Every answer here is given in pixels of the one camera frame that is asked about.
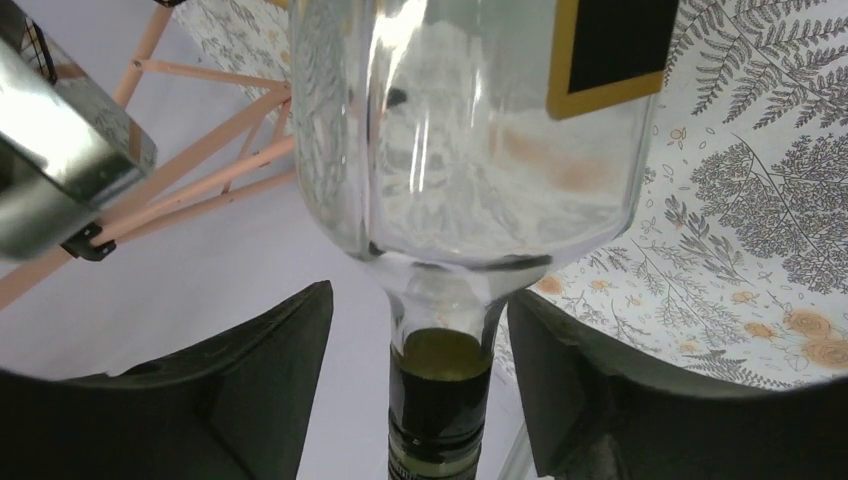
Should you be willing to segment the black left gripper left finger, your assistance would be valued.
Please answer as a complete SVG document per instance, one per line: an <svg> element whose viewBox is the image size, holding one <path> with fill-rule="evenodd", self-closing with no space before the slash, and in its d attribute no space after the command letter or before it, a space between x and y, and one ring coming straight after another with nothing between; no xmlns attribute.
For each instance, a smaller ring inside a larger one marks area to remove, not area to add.
<svg viewBox="0 0 848 480"><path fill-rule="evenodd" d="M333 316L329 281L122 375L1 375L5 479L293 479Z"/></svg>

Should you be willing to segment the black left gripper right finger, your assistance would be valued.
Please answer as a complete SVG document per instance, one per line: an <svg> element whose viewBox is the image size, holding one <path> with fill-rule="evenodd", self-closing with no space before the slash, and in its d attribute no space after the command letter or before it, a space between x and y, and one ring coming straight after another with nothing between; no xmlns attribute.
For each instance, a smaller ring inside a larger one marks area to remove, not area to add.
<svg viewBox="0 0 848 480"><path fill-rule="evenodd" d="M559 479L843 479L847 384L771 391L690 372L541 296L507 320L537 472Z"/></svg>

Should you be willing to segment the clear liquor bottle black cap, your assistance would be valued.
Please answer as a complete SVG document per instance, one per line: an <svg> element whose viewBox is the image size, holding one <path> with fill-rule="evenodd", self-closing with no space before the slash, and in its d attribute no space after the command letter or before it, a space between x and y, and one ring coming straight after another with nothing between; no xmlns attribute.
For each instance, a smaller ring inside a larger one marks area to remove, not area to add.
<svg viewBox="0 0 848 480"><path fill-rule="evenodd" d="M472 479L508 297L625 231L674 1L293 1L301 194L390 304L391 479Z"/></svg>

